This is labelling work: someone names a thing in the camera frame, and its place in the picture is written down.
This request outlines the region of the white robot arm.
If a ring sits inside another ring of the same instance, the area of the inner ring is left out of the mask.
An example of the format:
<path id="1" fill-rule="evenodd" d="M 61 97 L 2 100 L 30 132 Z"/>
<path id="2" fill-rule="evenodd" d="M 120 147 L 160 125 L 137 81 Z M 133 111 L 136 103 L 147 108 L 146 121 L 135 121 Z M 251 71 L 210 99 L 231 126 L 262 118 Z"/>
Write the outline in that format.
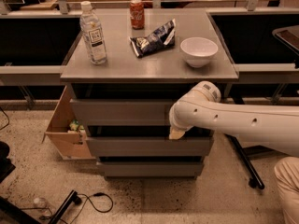
<path id="1" fill-rule="evenodd" d="M 223 104 L 220 90 L 209 81 L 199 82 L 171 106 L 169 122 L 173 140 L 198 127 L 299 156 L 298 106 Z"/>

